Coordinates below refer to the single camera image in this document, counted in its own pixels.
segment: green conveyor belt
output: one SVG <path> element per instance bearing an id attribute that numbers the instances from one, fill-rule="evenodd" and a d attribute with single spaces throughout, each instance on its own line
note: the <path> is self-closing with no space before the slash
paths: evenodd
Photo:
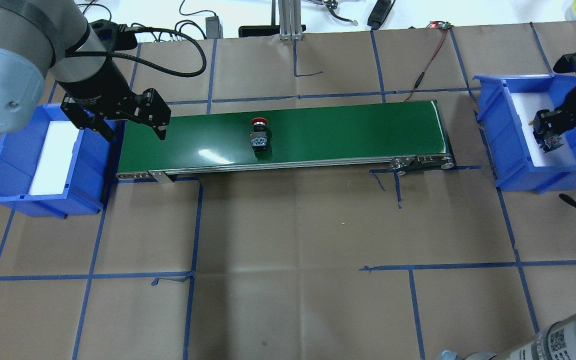
<path id="1" fill-rule="evenodd" d="M 268 120 L 266 153 L 250 145 L 255 117 Z M 118 174 L 358 164 L 450 152 L 435 101 L 235 112 L 174 117 L 165 141 L 128 122 Z"/>

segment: red wire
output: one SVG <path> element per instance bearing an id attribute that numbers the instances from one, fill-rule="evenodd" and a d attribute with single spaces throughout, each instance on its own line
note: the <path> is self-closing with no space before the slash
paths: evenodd
<path id="1" fill-rule="evenodd" d="M 439 40 L 439 44 L 437 45 L 437 48 L 435 48 L 434 53 L 432 53 L 432 57 L 430 57 L 430 61 L 428 61 L 428 63 L 425 65 L 425 68 L 423 68 L 422 73 L 425 73 L 428 70 L 428 68 L 430 68 L 430 64 L 433 62 L 435 57 L 437 57 L 439 50 L 441 50 L 442 46 L 444 45 L 444 42 L 446 41 L 446 36 L 448 36 L 448 29 L 443 31 L 443 36 L 441 37 L 441 40 Z M 410 98 L 415 93 L 415 91 L 417 91 L 417 88 L 413 88 L 412 91 L 410 91 L 410 95 L 406 98 L 406 100 L 404 100 L 404 103 L 407 102 L 408 100 L 410 100 Z"/>

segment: white bin bottom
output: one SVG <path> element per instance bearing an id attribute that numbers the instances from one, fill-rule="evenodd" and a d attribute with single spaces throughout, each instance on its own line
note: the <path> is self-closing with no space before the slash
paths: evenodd
<path id="1" fill-rule="evenodd" d="M 80 130 L 70 121 L 51 121 L 28 195 L 64 193 Z"/>
<path id="2" fill-rule="evenodd" d="M 528 151 L 532 158 L 532 164 L 536 167 L 558 167 L 558 166 L 575 166 L 575 155 L 566 140 L 566 134 L 561 135 L 563 146 L 557 150 L 547 153 L 539 148 L 535 137 L 533 136 L 533 127 L 530 122 L 535 119 L 537 111 L 542 109 L 553 110 L 553 100 L 547 92 L 516 92 L 511 93 L 510 97 L 514 103 L 514 109 L 521 120 L 521 130 L 525 137 Z"/>

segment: blue container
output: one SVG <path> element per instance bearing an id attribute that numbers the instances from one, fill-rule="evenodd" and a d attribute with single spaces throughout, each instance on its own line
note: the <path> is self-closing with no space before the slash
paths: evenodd
<path id="1" fill-rule="evenodd" d="M 481 82 L 478 120 L 486 129 L 498 180 L 503 191 L 567 191 L 576 189 L 576 128 L 565 132 L 574 164 L 535 166 L 512 93 L 547 93 L 555 106 L 576 85 L 571 75 L 476 75 Z"/>
<path id="2" fill-rule="evenodd" d="M 28 194 L 51 121 L 69 121 L 59 104 L 38 106 L 28 125 L 1 136 L 0 204 L 32 217 L 96 214 L 110 144 L 89 129 L 78 132 L 63 192 Z"/>

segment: power adapter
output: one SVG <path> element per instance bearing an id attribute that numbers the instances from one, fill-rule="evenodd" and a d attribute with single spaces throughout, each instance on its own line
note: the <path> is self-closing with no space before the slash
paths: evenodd
<path id="1" fill-rule="evenodd" d="M 377 30 L 382 27 L 388 14 L 395 5 L 395 0 L 377 0 L 377 3 L 372 8 L 370 16 L 368 16 L 368 26 L 372 30 Z"/>
<path id="2" fill-rule="evenodd" d="M 219 22 L 219 16 L 210 16 L 206 18 L 206 39 L 223 39 L 224 28 Z"/>

